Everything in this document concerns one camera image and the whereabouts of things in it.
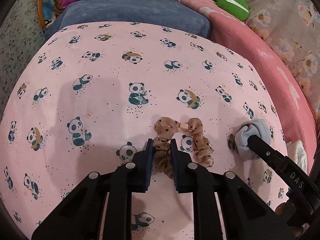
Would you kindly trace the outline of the grey blue sock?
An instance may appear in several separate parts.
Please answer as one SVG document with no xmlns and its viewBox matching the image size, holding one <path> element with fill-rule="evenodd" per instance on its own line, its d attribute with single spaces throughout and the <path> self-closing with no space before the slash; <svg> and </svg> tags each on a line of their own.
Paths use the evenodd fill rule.
<svg viewBox="0 0 320 240">
<path fill-rule="evenodd" d="M 246 121 L 234 131 L 234 134 L 229 135 L 228 147 L 243 160 L 259 159 L 259 146 L 269 145 L 271 142 L 268 126 L 263 119 Z"/>
</svg>

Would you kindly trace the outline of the tan dotted scrunchie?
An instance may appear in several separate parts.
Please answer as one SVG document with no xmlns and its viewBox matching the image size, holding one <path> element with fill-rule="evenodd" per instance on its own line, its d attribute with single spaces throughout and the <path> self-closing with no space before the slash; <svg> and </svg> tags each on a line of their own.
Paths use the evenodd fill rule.
<svg viewBox="0 0 320 240">
<path fill-rule="evenodd" d="M 195 162 L 205 168 L 214 165 L 212 157 L 214 149 L 208 138 L 204 136 L 203 123 L 199 118 L 190 118 L 186 123 L 181 123 L 163 116 L 157 120 L 153 129 L 157 133 L 157 137 L 153 139 L 156 167 L 159 172 L 164 173 L 170 179 L 174 178 L 170 143 L 178 132 L 184 132 L 180 150 L 191 153 Z"/>
</svg>

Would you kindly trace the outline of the white lined trash bin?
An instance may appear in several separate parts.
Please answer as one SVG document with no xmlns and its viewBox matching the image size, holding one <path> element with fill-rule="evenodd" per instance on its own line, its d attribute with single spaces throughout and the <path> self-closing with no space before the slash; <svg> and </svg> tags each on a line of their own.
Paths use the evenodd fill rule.
<svg viewBox="0 0 320 240">
<path fill-rule="evenodd" d="M 308 169 L 307 154 L 304 150 L 303 143 L 301 140 L 295 142 L 288 142 L 286 144 L 287 153 L 289 158 L 298 165 L 305 173 Z"/>
</svg>

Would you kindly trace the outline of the pink panda print sheet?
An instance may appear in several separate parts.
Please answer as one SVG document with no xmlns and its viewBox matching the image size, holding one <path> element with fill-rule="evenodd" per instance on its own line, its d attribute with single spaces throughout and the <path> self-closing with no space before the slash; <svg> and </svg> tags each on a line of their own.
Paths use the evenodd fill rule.
<svg viewBox="0 0 320 240">
<path fill-rule="evenodd" d="M 1 195 L 26 237 L 90 172 L 130 161 L 163 117 L 199 118 L 212 172 L 233 171 L 267 205 L 287 187 L 262 160 L 228 147 L 243 123 L 263 119 L 285 153 L 276 108 L 247 59 L 202 37 L 129 22 L 70 25 L 31 59 L 1 122 Z"/>
</svg>

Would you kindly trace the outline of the pink blanket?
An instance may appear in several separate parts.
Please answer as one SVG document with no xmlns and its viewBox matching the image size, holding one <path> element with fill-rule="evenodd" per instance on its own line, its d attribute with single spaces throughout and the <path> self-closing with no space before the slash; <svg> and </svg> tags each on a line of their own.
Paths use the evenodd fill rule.
<svg viewBox="0 0 320 240">
<path fill-rule="evenodd" d="M 316 121 L 297 81 L 276 53 L 246 24 L 212 0 L 175 0 L 199 12 L 212 24 L 211 40 L 253 64 L 276 108 L 285 139 L 301 140 L 311 170 L 317 148 Z"/>
</svg>

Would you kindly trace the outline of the grey floral bedding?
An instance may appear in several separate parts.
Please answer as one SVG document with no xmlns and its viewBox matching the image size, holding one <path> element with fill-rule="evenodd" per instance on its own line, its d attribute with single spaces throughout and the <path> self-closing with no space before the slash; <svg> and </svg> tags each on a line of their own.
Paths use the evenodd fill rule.
<svg viewBox="0 0 320 240">
<path fill-rule="evenodd" d="M 319 11 L 311 0 L 245 0 L 246 24 L 291 70 L 319 120 Z"/>
</svg>

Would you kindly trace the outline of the blue velvet cushion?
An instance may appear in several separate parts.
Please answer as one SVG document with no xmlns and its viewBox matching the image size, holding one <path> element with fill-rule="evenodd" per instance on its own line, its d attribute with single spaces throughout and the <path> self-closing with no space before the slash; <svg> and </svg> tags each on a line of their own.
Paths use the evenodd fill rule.
<svg viewBox="0 0 320 240">
<path fill-rule="evenodd" d="M 206 17 L 175 0 L 81 0 L 71 3 L 44 36 L 48 40 L 69 25 L 106 21 L 161 25 L 204 38 L 213 30 Z"/>
</svg>

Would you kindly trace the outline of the green checkmark plush cushion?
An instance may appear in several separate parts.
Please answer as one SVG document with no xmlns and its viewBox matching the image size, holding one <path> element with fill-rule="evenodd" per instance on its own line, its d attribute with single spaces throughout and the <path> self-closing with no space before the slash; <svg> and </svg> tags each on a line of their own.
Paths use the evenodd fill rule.
<svg viewBox="0 0 320 240">
<path fill-rule="evenodd" d="M 216 5 L 241 21 L 249 17 L 249 7 L 245 0 L 216 0 Z"/>
</svg>

